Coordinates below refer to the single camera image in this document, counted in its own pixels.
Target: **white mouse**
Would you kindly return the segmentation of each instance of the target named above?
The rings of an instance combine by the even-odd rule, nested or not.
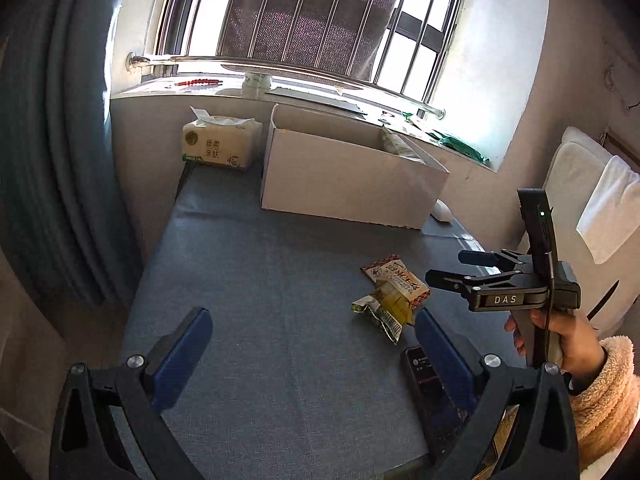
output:
[[[439,222],[451,222],[453,220],[453,214],[442,200],[436,201],[431,210],[431,216]]]

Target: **hand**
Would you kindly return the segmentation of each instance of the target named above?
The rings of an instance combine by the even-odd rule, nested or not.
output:
[[[535,326],[544,329],[546,312],[530,310],[529,315]],[[509,316],[504,329],[507,332],[513,330],[513,345],[518,349],[519,355],[526,354],[524,338],[513,316]],[[562,368],[572,375],[574,389],[584,390],[591,386],[604,366],[606,354],[589,321],[580,313],[572,316],[572,314],[552,310],[549,330],[560,335],[560,346],[564,354]]]

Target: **screw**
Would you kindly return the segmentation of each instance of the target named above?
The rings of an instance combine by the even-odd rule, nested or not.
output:
[[[142,355],[132,355],[127,359],[127,366],[129,368],[140,368],[145,363],[145,358]]]
[[[545,372],[551,375],[557,375],[560,373],[560,369],[556,363],[545,363]]]
[[[489,368],[497,368],[500,366],[502,361],[495,354],[487,354],[484,356],[484,364],[486,364]]]

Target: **gray curtain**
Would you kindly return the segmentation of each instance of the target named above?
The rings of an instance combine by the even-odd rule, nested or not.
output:
[[[0,67],[0,242],[34,300],[130,304],[142,260],[111,145],[121,0],[24,0]]]

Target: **finger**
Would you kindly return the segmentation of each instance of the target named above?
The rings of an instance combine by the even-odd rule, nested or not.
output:
[[[516,324],[516,320],[513,319],[513,316],[509,316],[509,319],[507,319],[507,322],[504,324],[504,329],[506,332],[511,332],[512,330],[515,330],[518,327],[518,325]]]
[[[544,328],[546,325],[546,312],[535,309],[530,310],[531,322],[538,328]],[[575,317],[566,312],[559,310],[551,310],[551,319],[549,320],[549,330],[560,335],[569,335],[575,329]]]
[[[518,329],[513,331],[513,345],[516,348],[520,348],[521,346],[524,345],[524,338],[522,337],[522,334]]]

